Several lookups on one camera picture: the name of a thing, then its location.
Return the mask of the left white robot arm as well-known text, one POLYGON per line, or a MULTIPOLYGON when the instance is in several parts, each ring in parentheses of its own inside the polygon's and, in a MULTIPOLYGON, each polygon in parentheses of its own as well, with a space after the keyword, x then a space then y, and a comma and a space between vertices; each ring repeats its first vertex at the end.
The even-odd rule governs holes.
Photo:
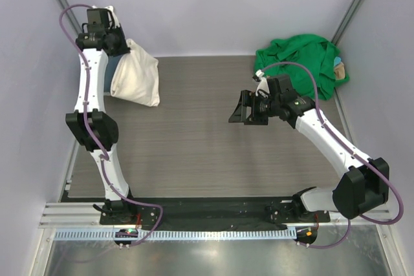
POLYGON ((80 59, 80 84, 73 112, 65 123, 76 141, 94 159, 104 184, 105 198, 99 211, 101 224, 130 224, 137 208, 129 203, 131 190, 117 155, 119 130, 104 105, 105 73, 109 59, 128 54, 130 48, 112 7, 86 6, 87 22, 71 43, 80 59))

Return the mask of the cream white t shirt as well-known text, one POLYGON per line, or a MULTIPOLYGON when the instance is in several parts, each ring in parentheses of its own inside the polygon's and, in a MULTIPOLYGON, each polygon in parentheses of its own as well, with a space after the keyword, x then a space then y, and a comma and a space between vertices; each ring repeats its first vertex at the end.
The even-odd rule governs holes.
MULTIPOLYGON (((115 18, 115 25, 121 26, 112 6, 109 9, 115 18)), ((158 60, 148 54, 132 39, 127 39, 129 53, 122 55, 111 84, 114 98, 130 101, 147 107, 156 107, 160 103, 158 60)), ((85 87, 82 111, 105 111, 104 75, 108 56, 103 50, 95 48, 83 51, 88 65, 85 67, 85 87)))

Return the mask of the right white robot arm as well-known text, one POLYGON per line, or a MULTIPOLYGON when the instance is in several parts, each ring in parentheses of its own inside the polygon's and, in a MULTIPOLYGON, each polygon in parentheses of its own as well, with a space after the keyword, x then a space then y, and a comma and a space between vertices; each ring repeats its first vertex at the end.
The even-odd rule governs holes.
POLYGON ((296 193, 291 206, 293 217, 301 222, 316 211, 339 212, 354 219, 382 204, 389 196, 384 182, 389 166, 382 158, 357 155, 357 148, 338 130, 328 130, 330 121, 317 111, 315 101, 300 96, 286 74, 259 78, 255 91, 242 90, 230 123, 267 125, 278 117, 310 140, 340 175, 334 189, 310 187, 296 193))

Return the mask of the green plastic bin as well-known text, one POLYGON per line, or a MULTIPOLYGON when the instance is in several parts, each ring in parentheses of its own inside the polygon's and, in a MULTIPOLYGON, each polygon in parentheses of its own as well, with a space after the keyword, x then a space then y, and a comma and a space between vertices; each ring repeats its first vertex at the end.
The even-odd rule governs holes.
MULTIPOLYGON (((318 88, 318 94, 324 99, 329 99, 335 88, 347 83, 349 76, 344 80, 336 80, 334 75, 334 59, 339 56, 340 50, 333 45, 311 44, 299 49, 288 50, 277 47, 269 47, 256 51, 254 68, 263 69, 271 64, 283 61, 299 63, 308 68, 312 73, 318 88)), ((268 69, 266 74, 275 76, 288 74, 293 87, 301 94, 314 96, 313 83, 309 75, 301 68, 294 65, 279 65, 268 69)))

